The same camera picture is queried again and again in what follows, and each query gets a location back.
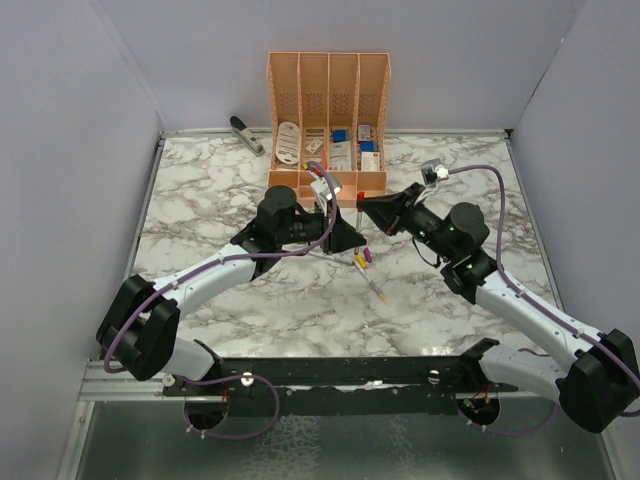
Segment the red pen cap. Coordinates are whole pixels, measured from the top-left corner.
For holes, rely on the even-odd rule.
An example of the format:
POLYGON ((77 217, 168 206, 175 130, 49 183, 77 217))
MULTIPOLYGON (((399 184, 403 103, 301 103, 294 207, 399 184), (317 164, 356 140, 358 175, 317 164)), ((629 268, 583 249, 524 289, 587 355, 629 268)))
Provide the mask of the red pen cap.
POLYGON ((358 210, 359 212, 361 212, 361 211, 362 211, 362 205, 361 205, 361 203, 362 203, 362 201, 364 200, 364 198, 365 198, 365 193, 364 193, 364 192, 358 192, 358 193, 357 193, 357 197, 356 197, 356 208, 357 208, 357 210, 358 210))

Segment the yellow pen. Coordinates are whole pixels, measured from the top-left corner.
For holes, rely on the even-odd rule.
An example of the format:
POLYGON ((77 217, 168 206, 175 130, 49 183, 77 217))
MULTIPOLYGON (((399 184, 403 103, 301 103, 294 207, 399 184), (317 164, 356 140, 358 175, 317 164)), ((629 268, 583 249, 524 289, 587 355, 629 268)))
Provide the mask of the yellow pen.
POLYGON ((381 300, 384 300, 385 299, 384 293, 382 292, 380 287, 373 281, 373 279, 366 273, 365 269, 355 260, 353 262, 353 265, 356 268, 356 270, 359 272, 359 274, 362 276, 362 278, 369 285, 369 287, 376 293, 376 295, 381 300))

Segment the purple pen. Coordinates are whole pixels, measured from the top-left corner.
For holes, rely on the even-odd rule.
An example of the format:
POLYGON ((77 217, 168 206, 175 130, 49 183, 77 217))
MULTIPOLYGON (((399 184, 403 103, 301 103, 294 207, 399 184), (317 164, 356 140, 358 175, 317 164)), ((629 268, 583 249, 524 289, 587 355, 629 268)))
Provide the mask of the purple pen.
POLYGON ((333 262, 333 263, 340 264, 340 265, 345 265, 345 266, 353 265, 353 261, 344 260, 344 259, 332 256, 332 255, 326 255, 326 254, 312 252, 312 251, 309 251, 306 255, 307 256, 311 256, 311 257, 316 258, 316 259, 320 259, 320 260, 323 260, 323 261, 329 261, 329 262, 333 262))

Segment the red pen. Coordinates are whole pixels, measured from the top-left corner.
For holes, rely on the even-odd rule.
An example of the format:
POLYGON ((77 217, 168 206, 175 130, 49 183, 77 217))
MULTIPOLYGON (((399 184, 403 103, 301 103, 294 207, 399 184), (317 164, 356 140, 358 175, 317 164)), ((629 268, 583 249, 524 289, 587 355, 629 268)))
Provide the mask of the red pen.
MULTIPOLYGON (((360 211, 360 209, 357 209, 357 213, 356 213, 356 220, 355 220, 355 229, 357 230, 358 233, 361 232, 361 227, 362 227, 362 212, 360 211)), ((354 254, 359 254, 360 252, 360 247, 356 247, 354 249, 354 254)))

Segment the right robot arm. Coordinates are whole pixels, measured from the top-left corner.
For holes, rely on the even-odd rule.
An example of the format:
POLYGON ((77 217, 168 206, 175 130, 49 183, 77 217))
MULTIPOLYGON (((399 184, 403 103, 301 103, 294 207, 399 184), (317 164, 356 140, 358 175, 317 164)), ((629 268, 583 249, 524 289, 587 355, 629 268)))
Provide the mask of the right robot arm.
POLYGON ((388 236, 408 233, 436 254, 448 288, 507 321, 543 350, 535 356, 494 340, 479 344, 459 367, 461 383, 481 391, 491 383, 513 386, 561 407, 579 427, 600 433, 629 415, 639 398, 639 368, 632 340, 604 334, 533 294, 487 254, 489 235, 481 209, 455 204, 439 217, 420 200, 418 183, 404 191, 357 201, 359 211, 388 236))

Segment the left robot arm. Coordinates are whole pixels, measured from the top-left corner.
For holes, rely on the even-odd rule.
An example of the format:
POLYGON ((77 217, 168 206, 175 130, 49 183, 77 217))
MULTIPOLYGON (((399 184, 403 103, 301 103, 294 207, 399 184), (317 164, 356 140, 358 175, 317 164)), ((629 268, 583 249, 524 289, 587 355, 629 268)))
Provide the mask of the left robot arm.
POLYGON ((271 187, 255 218, 216 254, 153 281, 133 275, 123 282, 96 333, 104 361, 119 362, 139 381, 170 374, 186 378, 195 392, 210 394, 220 385, 220 359, 203 343, 178 338, 181 320, 217 295, 267 273, 285 257, 286 245, 332 254, 365 243, 338 208, 316 206, 308 212, 293 189, 271 187))

